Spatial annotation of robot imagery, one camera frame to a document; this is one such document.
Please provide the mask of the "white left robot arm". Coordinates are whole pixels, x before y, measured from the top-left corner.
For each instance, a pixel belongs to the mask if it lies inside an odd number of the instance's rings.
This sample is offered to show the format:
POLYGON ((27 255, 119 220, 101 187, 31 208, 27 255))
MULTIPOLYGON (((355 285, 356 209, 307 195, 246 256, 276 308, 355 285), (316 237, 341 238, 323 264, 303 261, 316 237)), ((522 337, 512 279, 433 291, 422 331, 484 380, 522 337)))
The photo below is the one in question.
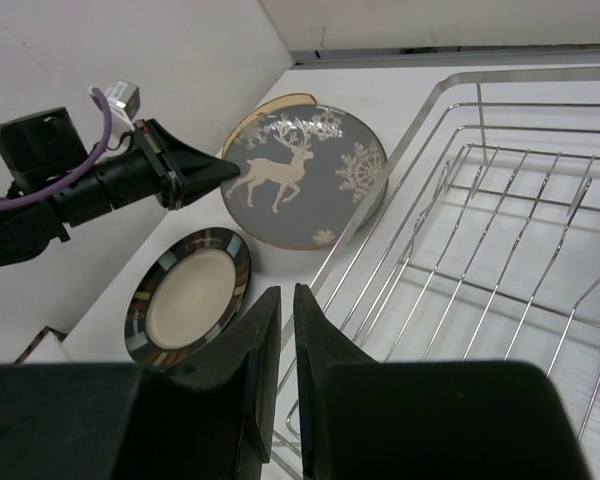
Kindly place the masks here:
POLYGON ((102 139, 87 150, 64 108, 0 124, 0 155, 13 181, 0 198, 0 267, 29 261, 71 227, 155 197, 185 207, 236 177, 238 167, 186 145, 156 120, 123 134, 117 155, 102 139))

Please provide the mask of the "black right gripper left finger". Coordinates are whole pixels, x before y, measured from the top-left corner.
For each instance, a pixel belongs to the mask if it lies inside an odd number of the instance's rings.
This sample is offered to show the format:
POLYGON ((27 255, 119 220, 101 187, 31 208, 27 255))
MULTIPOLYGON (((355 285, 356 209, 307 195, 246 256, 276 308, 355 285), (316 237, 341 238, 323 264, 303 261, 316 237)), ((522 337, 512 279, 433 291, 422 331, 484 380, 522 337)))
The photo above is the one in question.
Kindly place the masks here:
POLYGON ((187 361, 142 384, 142 479, 258 479, 271 459, 281 289, 187 361))

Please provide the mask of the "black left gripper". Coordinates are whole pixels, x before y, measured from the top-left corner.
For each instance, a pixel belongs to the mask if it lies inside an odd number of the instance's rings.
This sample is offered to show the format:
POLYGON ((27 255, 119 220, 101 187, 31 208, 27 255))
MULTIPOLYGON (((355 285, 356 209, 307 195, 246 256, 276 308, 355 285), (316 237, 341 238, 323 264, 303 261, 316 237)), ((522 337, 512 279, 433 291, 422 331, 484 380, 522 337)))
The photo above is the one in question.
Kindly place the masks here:
POLYGON ((166 209, 190 205, 240 173, 236 164, 181 142, 155 119, 127 136, 122 153, 96 163, 54 196, 64 223, 75 227, 151 196, 166 209))

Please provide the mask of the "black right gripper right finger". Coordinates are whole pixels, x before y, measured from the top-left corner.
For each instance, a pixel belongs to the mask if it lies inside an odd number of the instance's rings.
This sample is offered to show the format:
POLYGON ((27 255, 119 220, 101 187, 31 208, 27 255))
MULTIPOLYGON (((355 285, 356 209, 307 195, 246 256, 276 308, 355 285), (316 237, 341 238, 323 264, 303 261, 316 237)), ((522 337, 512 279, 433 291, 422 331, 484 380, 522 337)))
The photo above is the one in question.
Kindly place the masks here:
POLYGON ((304 477, 393 478, 389 371, 327 319, 305 284, 295 286, 293 321, 304 477))

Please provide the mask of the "grey reindeer plate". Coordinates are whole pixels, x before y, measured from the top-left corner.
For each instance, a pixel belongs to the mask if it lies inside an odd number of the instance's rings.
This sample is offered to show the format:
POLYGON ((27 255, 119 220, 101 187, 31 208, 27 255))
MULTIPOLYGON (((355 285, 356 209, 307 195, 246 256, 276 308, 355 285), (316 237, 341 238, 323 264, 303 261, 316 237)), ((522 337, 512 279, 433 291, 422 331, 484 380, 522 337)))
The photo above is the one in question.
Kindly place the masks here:
POLYGON ((321 104, 257 116, 224 158, 240 169, 221 186, 231 217, 255 239, 291 250, 334 245, 387 162, 369 126, 321 104))

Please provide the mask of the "striped rim cream plate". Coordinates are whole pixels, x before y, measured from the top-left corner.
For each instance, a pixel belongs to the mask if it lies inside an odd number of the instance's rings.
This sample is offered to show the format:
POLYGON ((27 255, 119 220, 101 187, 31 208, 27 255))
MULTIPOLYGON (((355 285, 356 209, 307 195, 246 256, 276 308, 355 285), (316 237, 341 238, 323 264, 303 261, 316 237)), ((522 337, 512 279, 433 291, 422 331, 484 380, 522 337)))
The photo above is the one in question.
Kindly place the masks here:
POLYGON ((166 370, 214 340, 240 310, 251 255, 237 232, 209 227, 166 249, 133 291, 125 314, 130 358, 166 370))

